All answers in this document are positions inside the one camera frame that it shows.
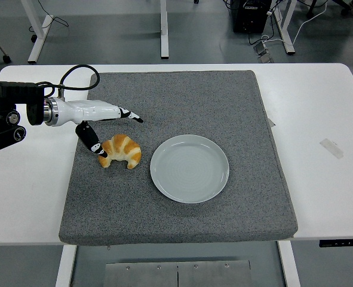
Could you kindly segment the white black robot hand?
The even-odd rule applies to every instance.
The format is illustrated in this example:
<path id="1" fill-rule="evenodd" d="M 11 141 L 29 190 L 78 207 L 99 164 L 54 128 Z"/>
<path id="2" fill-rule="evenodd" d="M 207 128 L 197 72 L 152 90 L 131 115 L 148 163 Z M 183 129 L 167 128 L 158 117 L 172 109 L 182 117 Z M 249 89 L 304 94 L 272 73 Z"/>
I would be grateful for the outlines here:
<path id="1" fill-rule="evenodd" d="M 69 102 L 54 100 L 53 105 L 57 107 L 57 111 L 53 114 L 52 121 L 47 124 L 57 127 L 70 121 L 75 123 L 75 133 L 81 142 L 88 150 L 103 158 L 106 158 L 108 154 L 103 149 L 95 131 L 89 125 L 90 121 L 129 118 L 140 123 L 143 122 L 135 113 L 101 100 L 74 100 Z"/>

